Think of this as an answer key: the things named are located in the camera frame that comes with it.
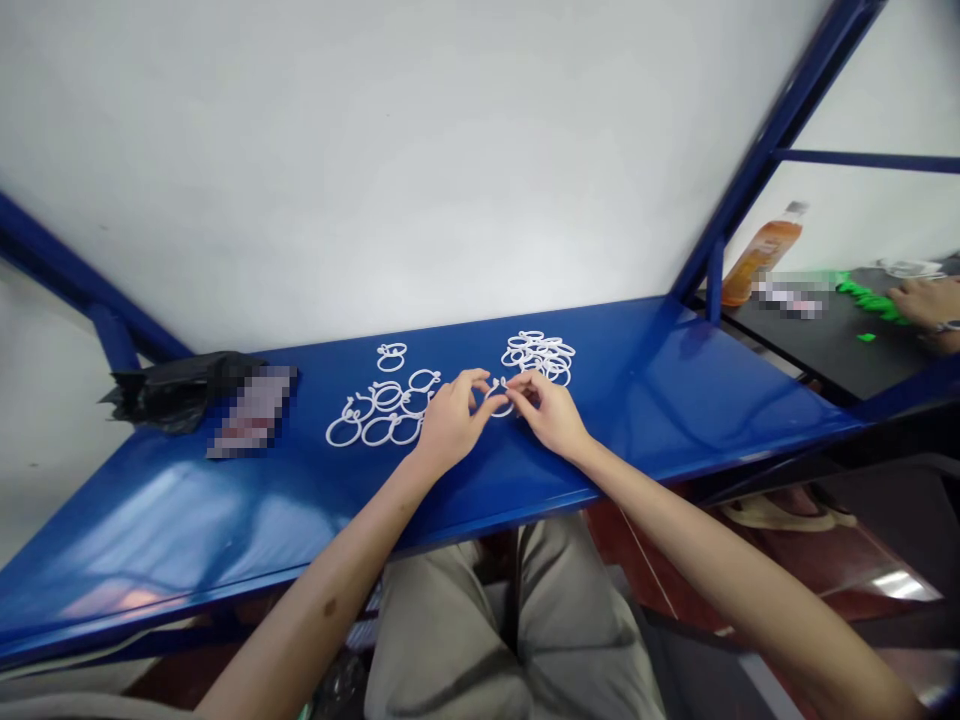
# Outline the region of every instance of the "hand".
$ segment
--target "hand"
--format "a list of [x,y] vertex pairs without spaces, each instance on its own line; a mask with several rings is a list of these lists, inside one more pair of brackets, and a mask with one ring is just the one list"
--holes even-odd
[[507,397],[540,442],[557,455],[576,463],[593,446],[570,391],[554,385],[538,370],[527,370],[508,380]]
[[901,315],[927,330],[935,330],[948,320],[960,320],[960,276],[904,280],[889,294]]
[[488,377],[490,373],[480,368],[464,370],[452,383],[444,383],[430,400],[414,453],[436,475],[435,480],[473,450],[487,420],[509,402],[505,395],[493,395],[477,410],[473,388],[484,394],[490,392]]

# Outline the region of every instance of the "pile of rings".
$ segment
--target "pile of rings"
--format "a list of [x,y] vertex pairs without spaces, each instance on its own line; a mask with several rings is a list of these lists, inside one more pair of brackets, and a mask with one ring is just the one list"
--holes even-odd
[[570,366],[576,354],[563,338],[544,337],[539,330],[521,330],[507,340],[500,362],[506,367],[516,367],[518,372],[539,370],[550,382],[566,387],[572,379]]
[[[394,355],[380,354],[383,356],[380,360],[383,360],[385,357],[400,357],[400,364],[403,364],[403,353]],[[427,382],[425,384],[423,381],[417,380],[417,378],[424,374],[427,375]],[[422,410],[411,410],[408,407],[411,404],[411,398],[414,393],[424,393],[426,395],[426,401],[429,403],[430,398],[432,398],[435,393],[435,391],[430,388],[438,382],[440,382],[439,371],[417,370],[407,379],[406,389],[396,380],[387,380],[386,382],[375,382],[368,387],[367,391],[370,393],[369,395],[354,393],[355,397],[347,397],[347,404],[344,405],[343,410],[340,411],[340,417],[327,427],[327,442],[333,447],[346,447],[347,445],[352,445],[357,440],[360,440],[368,447],[377,447],[388,441],[393,442],[395,445],[409,445],[420,436],[420,428],[423,426],[423,415],[427,411],[426,404],[424,404]],[[355,410],[353,407],[354,400],[361,401],[365,406]],[[394,432],[397,431],[400,425],[406,420],[414,423],[413,432],[406,437],[403,437],[402,434],[400,437],[396,437]],[[353,426],[353,434],[348,440],[338,442],[333,439],[333,435],[337,426],[341,423]],[[370,429],[379,423],[387,423],[386,434],[376,440],[370,440],[368,438]]]

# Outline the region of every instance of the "blue metal frame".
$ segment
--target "blue metal frame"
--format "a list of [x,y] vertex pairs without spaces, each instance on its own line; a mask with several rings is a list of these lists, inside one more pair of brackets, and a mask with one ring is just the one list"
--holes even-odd
[[773,152],[789,148],[800,135],[885,5],[886,0],[836,0],[831,6],[677,276],[670,290],[677,300],[693,297],[714,243],[733,237],[777,169]]
[[713,243],[713,252],[707,263],[707,320],[720,327],[720,291],[723,288],[723,238]]
[[97,336],[113,372],[139,370],[140,360],[127,326],[106,305],[94,303],[87,315],[97,329]]
[[[670,293],[685,304],[707,277],[706,317],[710,322],[720,322],[723,249],[781,162],[960,174],[960,158],[956,157],[792,148],[885,5],[886,0],[835,0],[680,271]],[[956,394],[958,375],[960,359],[941,360],[851,412],[872,422],[892,417],[921,403]]]
[[823,165],[849,165],[885,170],[914,170],[916,172],[960,175],[960,158],[935,155],[882,155],[878,153],[828,152],[825,150],[794,150],[780,148],[771,153],[777,162],[806,162]]
[[[186,345],[134,305],[102,275],[2,193],[0,257],[94,322],[94,315],[99,311],[92,309],[95,306],[108,308],[115,317],[114,324],[124,325],[133,345],[152,362],[159,363],[193,355]],[[103,339],[100,325],[97,326],[97,332]],[[118,362],[127,364],[129,352],[126,349],[121,350],[122,340],[118,333],[108,331],[108,335],[111,347],[104,348],[108,356],[114,354]]]

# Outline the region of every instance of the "khaki pants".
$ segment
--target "khaki pants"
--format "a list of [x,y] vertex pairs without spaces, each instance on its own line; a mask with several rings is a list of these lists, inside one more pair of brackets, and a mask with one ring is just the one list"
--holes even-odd
[[650,659],[579,514],[520,532],[518,656],[473,566],[476,543],[389,563],[365,714],[663,718]]

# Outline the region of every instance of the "forearm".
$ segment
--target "forearm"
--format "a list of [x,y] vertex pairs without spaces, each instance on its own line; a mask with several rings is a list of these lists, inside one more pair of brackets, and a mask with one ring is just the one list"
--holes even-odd
[[290,720],[336,656],[436,471],[416,451],[284,594],[197,707],[206,720]]
[[850,626],[766,555],[599,444],[574,461],[825,717],[922,714],[907,686]]

